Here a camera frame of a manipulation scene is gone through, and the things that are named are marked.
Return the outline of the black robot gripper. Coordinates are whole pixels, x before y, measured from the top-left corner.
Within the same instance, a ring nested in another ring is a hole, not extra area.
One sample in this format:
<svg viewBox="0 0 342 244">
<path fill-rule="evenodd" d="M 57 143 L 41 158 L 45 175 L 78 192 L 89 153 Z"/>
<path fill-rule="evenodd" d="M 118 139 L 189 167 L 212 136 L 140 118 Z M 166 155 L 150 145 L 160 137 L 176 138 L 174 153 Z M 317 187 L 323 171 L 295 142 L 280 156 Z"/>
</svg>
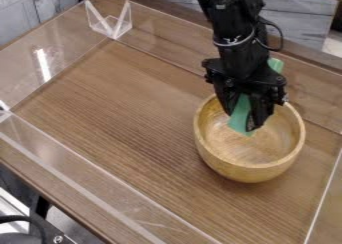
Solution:
<svg viewBox="0 0 342 244">
<path fill-rule="evenodd" d="M 223 111 L 231 115 L 239 95 L 248 96 L 245 131 L 259 129 L 285 102 L 285 79 L 268 66 L 269 52 L 257 41 L 215 41 L 219 56 L 201 61 L 205 81 L 213 86 Z"/>
</svg>

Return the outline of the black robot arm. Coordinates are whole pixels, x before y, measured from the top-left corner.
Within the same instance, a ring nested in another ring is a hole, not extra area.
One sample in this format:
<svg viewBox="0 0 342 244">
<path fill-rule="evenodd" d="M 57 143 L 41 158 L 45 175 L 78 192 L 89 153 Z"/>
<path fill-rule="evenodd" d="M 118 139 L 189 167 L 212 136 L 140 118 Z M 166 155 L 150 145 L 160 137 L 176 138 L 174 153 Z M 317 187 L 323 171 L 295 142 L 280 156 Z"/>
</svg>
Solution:
<svg viewBox="0 0 342 244">
<path fill-rule="evenodd" d="M 285 103 L 287 80 L 269 64 L 263 0 L 194 0 L 211 23 L 219 56 L 205 59 L 205 81 L 212 84 L 228 127 L 251 135 Z"/>
</svg>

